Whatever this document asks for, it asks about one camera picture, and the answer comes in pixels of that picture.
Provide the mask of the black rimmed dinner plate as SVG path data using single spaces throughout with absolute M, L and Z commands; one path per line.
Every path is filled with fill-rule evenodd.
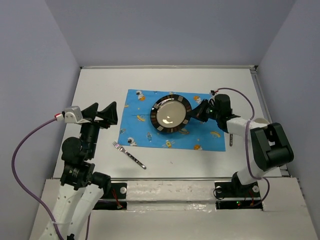
M 190 121 L 192 106 L 179 94 L 168 94 L 158 99 L 149 114 L 152 126 L 161 133 L 172 134 L 182 130 Z

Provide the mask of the steel fork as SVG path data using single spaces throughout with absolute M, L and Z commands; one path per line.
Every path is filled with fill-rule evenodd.
M 113 146 L 119 150 L 120 152 L 124 153 L 126 156 L 128 156 L 130 159 L 132 159 L 136 164 L 138 164 L 141 168 L 143 168 L 144 170 L 147 169 L 147 167 L 142 163 L 140 162 L 137 158 L 135 158 L 131 153 L 129 153 L 127 150 L 125 150 L 125 148 L 120 145 L 118 142 L 114 141 L 113 143 Z

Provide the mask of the blue space-print cloth placemat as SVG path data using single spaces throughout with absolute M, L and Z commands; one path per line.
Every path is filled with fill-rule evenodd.
M 194 118 L 175 133 L 156 130 L 150 120 L 153 104 L 174 91 L 129 89 L 122 112 L 118 142 L 123 146 L 224 152 L 225 134 L 216 121 Z

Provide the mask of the teal mug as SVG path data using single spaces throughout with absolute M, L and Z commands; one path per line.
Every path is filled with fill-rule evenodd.
M 255 118 L 253 121 L 258 124 L 270 124 L 270 122 L 265 118 Z

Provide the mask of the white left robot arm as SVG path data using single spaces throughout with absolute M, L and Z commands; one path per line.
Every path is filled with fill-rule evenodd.
M 94 158 L 101 129 L 118 123 L 117 103 L 113 101 L 99 111 L 93 103 L 81 110 L 70 106 L 56 115 L 66 124 L 80 125 L 78 137 L 68 137 L 61 146 L 64 163 L 53 219 L 48 222 L 41 240 L 77 240 L 83 226 L 100 198 L 110 194 L 111 178 L 96 172 Z

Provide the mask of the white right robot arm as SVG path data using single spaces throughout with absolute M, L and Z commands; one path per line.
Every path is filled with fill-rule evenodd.
M 279 123 L 257 123 L 233 113 L 227 94 L 215 94 L 204 99 L 188 115 L 198 121 L 216 121 L 220 130 L 244 139 L 246 167 L 235 172 L 230 190 L 242 196 L 250 186 L 265 178 L 266 173 L 294 160 L 294 152 Z

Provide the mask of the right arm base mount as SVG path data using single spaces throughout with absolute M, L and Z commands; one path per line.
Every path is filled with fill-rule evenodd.
M 231 181 L 218 181 L 214 183 L 212 193 L 217 210 L 263 209 L 257 182 L 235 189 Z

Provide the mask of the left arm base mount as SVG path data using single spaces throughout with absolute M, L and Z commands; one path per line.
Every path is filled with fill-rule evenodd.
M 128 184 L 126 182 L 112 182 L 109 192 L 103 194 L 93 207 L 93 210 L 125 210 L 128 204 L 126 200 L 127 189 Z

